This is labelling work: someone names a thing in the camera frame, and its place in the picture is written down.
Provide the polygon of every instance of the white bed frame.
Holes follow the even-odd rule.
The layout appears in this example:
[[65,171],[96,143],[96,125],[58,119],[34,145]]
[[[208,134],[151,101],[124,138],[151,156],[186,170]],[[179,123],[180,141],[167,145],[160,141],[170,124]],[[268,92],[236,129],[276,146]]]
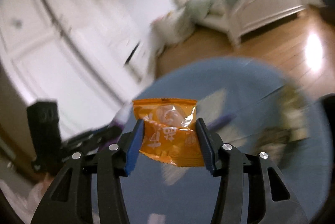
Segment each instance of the white bed frame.
[[307,0],[239,0],[229,14],[209,14],[197,23],[227,33],[232,45],[239,47],[242,35],[302,11],[307,6]]

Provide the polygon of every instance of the yellow package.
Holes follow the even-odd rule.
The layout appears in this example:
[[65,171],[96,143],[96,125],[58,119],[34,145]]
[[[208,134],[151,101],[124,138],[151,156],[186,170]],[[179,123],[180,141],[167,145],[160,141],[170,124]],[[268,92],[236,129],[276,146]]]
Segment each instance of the yellow package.
[[136,119],[144,120],[140,152],[151,159],[176,166],[204,166],[194,131],[196,100],[134,100]]

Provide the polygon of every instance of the black object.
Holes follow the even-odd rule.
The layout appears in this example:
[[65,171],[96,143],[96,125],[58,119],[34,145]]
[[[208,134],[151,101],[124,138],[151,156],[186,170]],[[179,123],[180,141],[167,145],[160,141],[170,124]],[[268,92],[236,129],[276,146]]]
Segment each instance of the black object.
[[[207,130],[201,118],[196,121],[196,133],[206,169],[222,178],[211,224],[240,224],[244,212],[244,223],[308,223],[270,159],[247,155],[225,144],[218,134]],[[143,136],[144,122],[139,119],[118,144],[93,155],[74,153],[42,198],[31,224],[93,223],[90,178],[94,173],[98,178],[100,223],[128,224],[119,177],[127,177],[135,168]]]
[[35,172],[49,172],[52,176],[57,175],[72,153],[79,151],[86,155],[108,140],[120,136],[122,132],[119,127],[104,126],[83,132],[62,143],[56,102],[36,102],[27,108],[27,117],[36,152],[32,168]]

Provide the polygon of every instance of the footboard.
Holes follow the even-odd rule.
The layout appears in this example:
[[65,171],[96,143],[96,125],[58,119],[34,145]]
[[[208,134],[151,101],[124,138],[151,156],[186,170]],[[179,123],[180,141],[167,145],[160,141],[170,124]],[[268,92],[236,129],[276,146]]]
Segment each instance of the footboard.
[[297,13],[307,6],[307,0],[240,0],[230,15],[235,36]]

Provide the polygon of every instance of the black mechanical bracket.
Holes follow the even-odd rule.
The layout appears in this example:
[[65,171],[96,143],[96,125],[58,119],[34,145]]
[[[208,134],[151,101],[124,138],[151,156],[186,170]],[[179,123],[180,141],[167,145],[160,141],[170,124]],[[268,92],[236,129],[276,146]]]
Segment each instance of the black mechanical bracket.
[[[283,175],[265,152],[248,155],[196,121],[206,169],[221,183],[211,224],[307,224]],[[139,119],[132,132],[97,154],[75,152],[43,196],[31,224],[92,224],[91,175],[97,173],[101,224],[128,224],[119,177],[135,168],[144,136]]]

